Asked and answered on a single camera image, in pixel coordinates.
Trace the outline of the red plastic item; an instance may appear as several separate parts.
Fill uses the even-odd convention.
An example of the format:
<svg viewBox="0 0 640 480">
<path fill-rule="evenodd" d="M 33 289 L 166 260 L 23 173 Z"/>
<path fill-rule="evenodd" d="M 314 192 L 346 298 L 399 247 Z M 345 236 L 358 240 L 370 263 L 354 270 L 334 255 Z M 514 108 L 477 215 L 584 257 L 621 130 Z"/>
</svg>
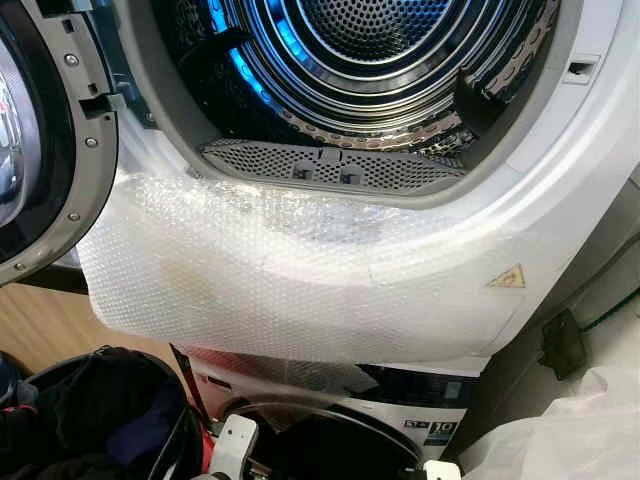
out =
<svg viewBox="0 0 640 480">
<path fill-rule="evenodd" d="M 201 460 L 201 474 L 207 474 L 210 470 L 212 461 L 212 453 L 215 449 L 215 438 L 210 434 L 209 429 L 201 428 L 201 442 L 202 442 L 202 460 Z"/>
</svg>

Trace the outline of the grey round dryer door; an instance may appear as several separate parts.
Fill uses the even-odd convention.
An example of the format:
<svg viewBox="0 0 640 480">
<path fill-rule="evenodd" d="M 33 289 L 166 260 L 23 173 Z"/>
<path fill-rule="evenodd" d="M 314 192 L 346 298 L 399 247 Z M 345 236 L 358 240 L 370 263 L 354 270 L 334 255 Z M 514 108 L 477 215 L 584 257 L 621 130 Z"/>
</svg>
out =
<svg viewBox="0 0 640 480">
<path fill-rule="evenodd" d="M 76 247 L 116 172 L 118 99 L 88 0 L 0 0 L 0 287 Z"/>
</svg>

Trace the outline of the white plastic bag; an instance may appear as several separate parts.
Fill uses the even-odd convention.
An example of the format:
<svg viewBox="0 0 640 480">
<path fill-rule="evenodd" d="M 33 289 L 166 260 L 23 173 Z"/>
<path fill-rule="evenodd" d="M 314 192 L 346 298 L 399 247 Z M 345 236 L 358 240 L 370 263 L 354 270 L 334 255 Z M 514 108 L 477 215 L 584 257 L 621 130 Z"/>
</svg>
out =
<svg viewBox="0 0 640 480">
<path fill-rule="evenodd" d="M 460 456 L 461 480 L 640 480 L 640 370 L 591 367 L 572 396 Z"/>
</svg>

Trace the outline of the clear bubble wrap sheet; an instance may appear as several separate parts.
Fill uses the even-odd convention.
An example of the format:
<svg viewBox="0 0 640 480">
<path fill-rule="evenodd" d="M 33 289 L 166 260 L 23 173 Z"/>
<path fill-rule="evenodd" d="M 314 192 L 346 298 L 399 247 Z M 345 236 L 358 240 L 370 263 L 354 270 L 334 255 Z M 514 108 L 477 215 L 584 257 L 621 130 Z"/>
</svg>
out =
<svg viewBox="0 0 640 480">
<path fill-rule="evenodd" d="M 529 320 L 504 230 L 274 187 L 129 174 L 78 243 L 111 329 L 206 349 L 384 364 L 488 356 Z"/>
</svg>

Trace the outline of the grey mesh lint filter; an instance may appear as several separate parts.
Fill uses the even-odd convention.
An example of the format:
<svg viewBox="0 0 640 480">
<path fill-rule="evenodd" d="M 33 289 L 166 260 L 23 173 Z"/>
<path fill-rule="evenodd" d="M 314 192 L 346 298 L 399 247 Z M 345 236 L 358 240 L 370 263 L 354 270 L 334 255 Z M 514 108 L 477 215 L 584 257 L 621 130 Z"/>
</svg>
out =
<svg viewBox="0 0 640 480">
<path fill-rule="evenodd" d="M 252 180 L 362 195 L 426 195 L 466 177 L 448 157 L 250 140 L 216 140 L 201 154 Z"/>
</svg>

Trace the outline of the dark blue garment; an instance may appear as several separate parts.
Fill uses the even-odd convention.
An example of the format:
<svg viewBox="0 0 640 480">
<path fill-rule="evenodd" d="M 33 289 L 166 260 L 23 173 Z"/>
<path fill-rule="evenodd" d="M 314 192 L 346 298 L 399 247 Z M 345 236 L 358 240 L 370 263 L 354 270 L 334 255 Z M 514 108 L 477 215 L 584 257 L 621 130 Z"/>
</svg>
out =
<svg viewBox="0 0 640 480">
<path fill-rule="evenodd" d="M 156 398 L 141 416 L 125 422 L 108 436 L 108 456 L 119 465 L 131 467 L 146 454 L 163 448 L 186 404 L 183 396 Z"/>
</svg>

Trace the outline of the silver washing machine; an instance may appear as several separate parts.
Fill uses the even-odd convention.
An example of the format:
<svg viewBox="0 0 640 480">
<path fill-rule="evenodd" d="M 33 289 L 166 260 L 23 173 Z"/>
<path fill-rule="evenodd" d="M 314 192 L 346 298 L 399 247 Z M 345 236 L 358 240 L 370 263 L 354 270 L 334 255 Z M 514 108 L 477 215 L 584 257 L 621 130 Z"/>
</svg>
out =
<svg viewBox="0 0 640 480">
<path fill-rule="evenodd" d="M 207 419 L 253 422 L 244 480 L 410 480 L 439 460 L 486 358 L 329 364 L 175 348 Z"/>
</svg>

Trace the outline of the stainless steel dryer drum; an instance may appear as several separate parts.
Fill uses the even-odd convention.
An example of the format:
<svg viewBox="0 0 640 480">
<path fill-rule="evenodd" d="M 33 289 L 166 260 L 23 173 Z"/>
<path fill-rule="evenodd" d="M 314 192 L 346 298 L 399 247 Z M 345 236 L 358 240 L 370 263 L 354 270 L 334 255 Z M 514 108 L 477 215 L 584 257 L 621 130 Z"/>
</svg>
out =
<svg viewBox="0 0 640 480">
<path fill-rule="evenodd" d="M 561 0 L 143 0 L 221 136 L 451 156 L 454 91 L 508 102 Z"/>
</svg>

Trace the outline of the yellow triangular warning sticker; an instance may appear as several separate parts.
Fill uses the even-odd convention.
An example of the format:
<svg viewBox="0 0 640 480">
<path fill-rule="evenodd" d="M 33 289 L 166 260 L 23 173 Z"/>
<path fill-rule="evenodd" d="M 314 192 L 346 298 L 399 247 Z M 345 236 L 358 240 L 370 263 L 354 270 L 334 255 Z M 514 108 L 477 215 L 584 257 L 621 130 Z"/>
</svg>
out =
<svg viewBox="0 0 640 480">
<path fill-rule="evenodd" d="M 486 287 L 506 289 L 524 289 L 526 285 L 524 266 L 518 262 L 486 283 Z"/>
</svg>

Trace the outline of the white tumble dryer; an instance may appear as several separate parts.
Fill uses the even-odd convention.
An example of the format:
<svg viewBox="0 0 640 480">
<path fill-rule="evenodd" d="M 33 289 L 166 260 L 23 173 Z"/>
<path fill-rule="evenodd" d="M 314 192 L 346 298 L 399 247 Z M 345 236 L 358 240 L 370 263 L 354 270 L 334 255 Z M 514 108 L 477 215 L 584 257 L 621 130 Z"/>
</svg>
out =
<svg viewBox="0 0 640 480">
<path fill-rule="evenodd" d="M 451 156 L 413 154 L 448 157 L 466 177 L 426 195 L 393 196 L 252 180 L 210 163 L 201 148 L 229 138 L 188 91 L 143 0 L 118 0 L 122 52 L 141 105 L 122 118 L 110 193 L 125 175 L 157 174 L 430 210 L 474 230 L 504 230 L 500 247 L 524 266 L 529 320 L 639 163 L 640 0 L 559 1 L 556 28 L 511 100 L 485 100 L 463 84 L 454 91 L 476 140 Z"/>
</svg>

